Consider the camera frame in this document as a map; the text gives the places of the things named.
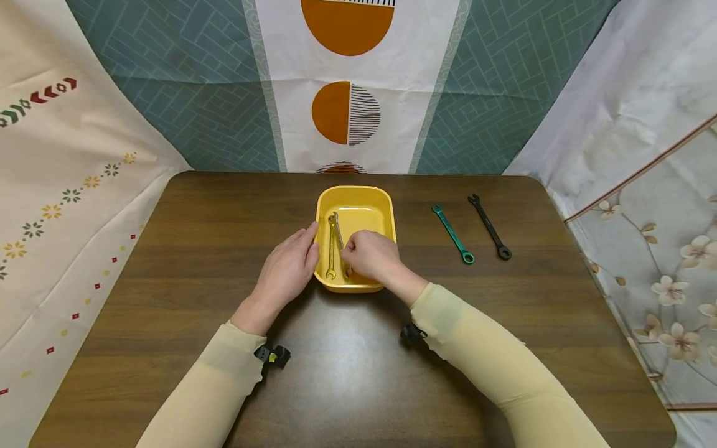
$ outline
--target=forearm sleeve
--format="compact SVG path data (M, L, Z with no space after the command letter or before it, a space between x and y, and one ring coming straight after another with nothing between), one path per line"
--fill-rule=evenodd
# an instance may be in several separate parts
M499 323L433 284L411 314L431 350L503 411L518 448L608 446L553 374Z
M222 447L244 399L262 380L263 363L254 352L265 342L231 323L219 327L137 447Z

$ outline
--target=wood grain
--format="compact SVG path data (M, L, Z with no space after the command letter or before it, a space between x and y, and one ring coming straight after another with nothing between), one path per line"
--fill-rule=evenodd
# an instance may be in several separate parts
M339 184L394 201L402 259L527 343L612 447L671 447L675 430L543 187L529 178L184 173L168 185L35 434L33 447L133 447L270 250ZM467 196L513 258L495 247ZM476 261L467 266L430 206ZM408 309L390 292L337 295L313 280L270 340L228 447L510 446L495 407L427 348L398 343Z

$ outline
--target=black wrench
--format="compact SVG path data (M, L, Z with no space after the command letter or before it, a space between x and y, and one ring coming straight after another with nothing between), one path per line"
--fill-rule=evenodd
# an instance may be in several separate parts
M480 205L480 197L478 197L477 194L474 194L473 196L468 196L468 202L473 204L475 209L478 210L478 214L480 215L480 218L483 220L483 223L485 224L485 228L488 229L488 233L490 234L490 237L493 238L495 247L498 248L498 256L504 260L511 259L511 257L513 256L513 253L500 240L498 233L493 228L493 223L490 222L488 215L485 214L485 210L483 210L483 206Z

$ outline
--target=teal patterned fabric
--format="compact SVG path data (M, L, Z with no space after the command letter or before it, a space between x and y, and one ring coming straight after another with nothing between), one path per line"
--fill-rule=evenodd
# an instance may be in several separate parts
M473 0L417 172L501 173L616 3ZM241 0L67 4L118 87L194 168L281 168Z
M241 0L67 4L117 86L195 169L279 170Z
M502 173L617 1L473 0L417 173Z

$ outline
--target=white fabric with orange semicircles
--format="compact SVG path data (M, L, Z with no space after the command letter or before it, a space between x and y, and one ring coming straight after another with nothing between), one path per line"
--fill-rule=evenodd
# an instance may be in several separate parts
M459 4L255 0L286 169L407 173Z

